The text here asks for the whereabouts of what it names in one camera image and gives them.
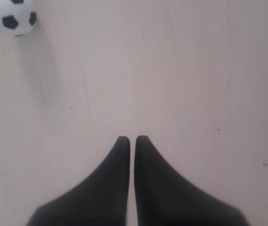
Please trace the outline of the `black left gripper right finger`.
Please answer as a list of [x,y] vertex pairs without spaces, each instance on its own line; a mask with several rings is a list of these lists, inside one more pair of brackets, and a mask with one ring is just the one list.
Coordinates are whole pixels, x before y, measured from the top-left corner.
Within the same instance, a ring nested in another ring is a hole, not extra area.
[[134,189],[140,226],[247,226],[243,213],[194,186],[138,136]]

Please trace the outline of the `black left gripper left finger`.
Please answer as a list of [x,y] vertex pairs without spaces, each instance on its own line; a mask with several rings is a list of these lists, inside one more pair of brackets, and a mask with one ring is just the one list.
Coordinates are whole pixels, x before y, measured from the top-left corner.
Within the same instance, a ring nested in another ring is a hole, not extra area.
[[38,207],[29,226],[124,226],[130,175],[130,141],[117,138],[101,164],[80,184]]

